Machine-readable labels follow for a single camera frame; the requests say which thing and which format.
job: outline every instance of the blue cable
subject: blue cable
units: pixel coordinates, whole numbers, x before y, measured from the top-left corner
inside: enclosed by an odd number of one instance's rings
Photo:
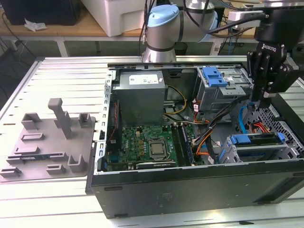
[[[239,126],[241,127],[243,134],[247,134],[247,130],[245,129],[245,126],[243,123],[243,111],[245,108],[247,108],[247,107],[246,106],[241,107],[239,110],[239,113],[238,113]]]

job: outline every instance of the green circuit board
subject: green circuit board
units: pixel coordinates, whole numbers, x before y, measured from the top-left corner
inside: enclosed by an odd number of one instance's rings
[[[171,126],[143,126],[123,128],[122,152],[120,159],[126,162],[151,161],[149,144],[164,142],[164,160],[176,162]]]
[[[185,125],[189,142],[194,138],[194,129]],[[171,161],[178,166],[176,150],[170,125],[124,127],[122,130],[122,147],[119,154],[111,154],[109,165],[133,162]]]

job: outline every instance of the blue plastic latch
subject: blue plastic latch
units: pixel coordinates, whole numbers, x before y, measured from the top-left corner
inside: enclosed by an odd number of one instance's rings
[[[160,5],[153,7],[149,15],[148,27],[164,25],[176,18],[179,12],[179,8],[175,5]]]
[[[210,87],[226,87],[227,82],[222,78],[216,67],[203,67],[203,74],[208,81]]]
[[[230,139],[232,141],[232,144],[237,144],[237,139],[236,139],[235,135],[231,136]]]
[[[249,139],[248,135],[246,135],[246,134],[235,134],[235,135],[231,136],[231,141],[233,144],[251,143],[251,140]]]
[[[286,140],[285,136],[284,136],[283,133],[281,133],[281,132],[279,132],[279,133],[277,134],[277,137],[281,140],[282,143],[284,143],[285,140]]]

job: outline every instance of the robotiq logo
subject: robotiq logo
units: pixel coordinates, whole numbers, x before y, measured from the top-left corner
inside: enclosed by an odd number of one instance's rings
[[[267,50],[276,52],[276,48],[275,47],[263,44],[262,49],[264,49],[264,48],[267,49]]]

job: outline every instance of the sticker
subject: sticker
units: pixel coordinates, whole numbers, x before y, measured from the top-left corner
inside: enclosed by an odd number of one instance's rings
[[[208,161],[210,162],[211,165],[214,165],[214,160],[209,156]]]
[[[35,160],[35,157],[26,157],[26,158],[21,158],[22,160]]]
[[[130,85],[158,84],[158,77],[157,75],[130,75],[129,84]]]
[[[198,112],[198,111],[199,111],[199,105],[198,105],[198,104],[195,104],[195,105],[193,106],[193,108],[194,108],[194,111],[195,111],[195,112]]]
[[[215,144],[214,147],[220,147],[220,141],[216,141]]]

